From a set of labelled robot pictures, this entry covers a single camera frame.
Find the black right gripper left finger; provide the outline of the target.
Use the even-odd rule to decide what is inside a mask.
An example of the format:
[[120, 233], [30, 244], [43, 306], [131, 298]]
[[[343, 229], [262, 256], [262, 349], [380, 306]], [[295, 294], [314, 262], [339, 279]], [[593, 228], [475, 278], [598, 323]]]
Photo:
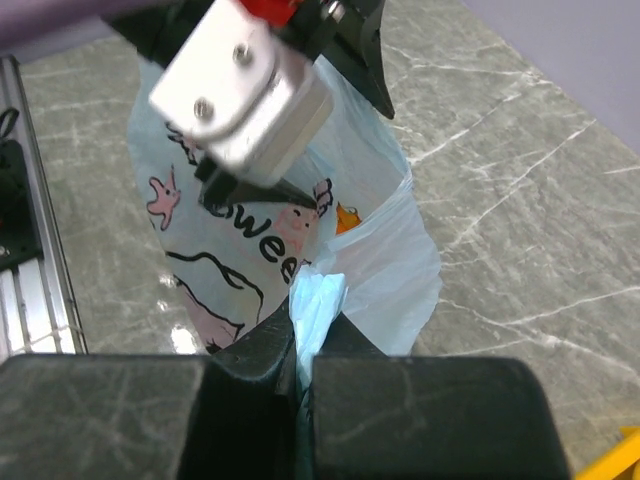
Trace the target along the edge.
[[213, 355], [13, 357], [1, 367], [1, 475], [289, 479], [294, 373], [287, 306]]

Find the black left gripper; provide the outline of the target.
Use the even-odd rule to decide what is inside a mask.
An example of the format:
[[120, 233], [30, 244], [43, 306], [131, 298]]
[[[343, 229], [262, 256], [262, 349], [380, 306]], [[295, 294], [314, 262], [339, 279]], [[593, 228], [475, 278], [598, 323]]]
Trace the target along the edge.
[[214, 3], [213, 0], [170, 1], [102, 20], [137, 53], [166, 68]]

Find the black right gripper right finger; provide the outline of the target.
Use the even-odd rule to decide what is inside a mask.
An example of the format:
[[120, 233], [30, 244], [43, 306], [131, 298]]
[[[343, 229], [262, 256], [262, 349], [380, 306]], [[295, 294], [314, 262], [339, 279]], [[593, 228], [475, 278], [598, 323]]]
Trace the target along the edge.
[[387, 356], [345, 316], [314, 359], [318, 479], [566, 479], [542, 385], [522, 361]]

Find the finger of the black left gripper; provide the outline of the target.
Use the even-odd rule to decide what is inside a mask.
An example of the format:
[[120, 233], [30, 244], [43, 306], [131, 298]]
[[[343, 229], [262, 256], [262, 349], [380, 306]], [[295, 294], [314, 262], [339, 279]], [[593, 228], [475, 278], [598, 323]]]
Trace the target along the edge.
[[384, 0], [338, 1], [330, 15], [337, 21], [336, 33], [323, 55], [381, 115], [393, 119], [381, 51], [384, 6]]
[[194, 176], [201, 182], [199, 202], [205, 208], [232, 206], [241, 203], [287, 203], [303, 208], [316, 208], [316, 200], [290, 182], [282, 179], [272, 187], [261, 187], [239, 180], [204, 157]]

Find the light blue plastic bag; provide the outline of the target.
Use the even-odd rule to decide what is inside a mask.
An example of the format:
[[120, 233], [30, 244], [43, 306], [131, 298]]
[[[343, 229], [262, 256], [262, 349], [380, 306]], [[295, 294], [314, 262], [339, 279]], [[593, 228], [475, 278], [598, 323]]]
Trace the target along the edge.
[[[344, 313], [381, 352], [409, 352], [438, 301], [440, 259], [412, 195], [409, 164], [372, 106], [325, 59], [334, 110], [291, 170], [316, 208], [205, 208], [195, 144], [151, 109], [161, 69], [141, 61], [128, 144], [136, 181], [203, 344], [213, 355], [287, 306], [297, 367], [309, 374]], [[336, 207], [362, 220], [336, 234]]]

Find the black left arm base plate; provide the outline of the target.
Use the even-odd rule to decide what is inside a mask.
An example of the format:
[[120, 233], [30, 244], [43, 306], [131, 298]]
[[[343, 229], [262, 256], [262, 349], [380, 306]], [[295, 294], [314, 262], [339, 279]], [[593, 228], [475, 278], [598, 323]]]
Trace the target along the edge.
[[42, 253], [24, 149], [12, 137], [19, 117], [15, 107], [1, 113], [1, 271]]

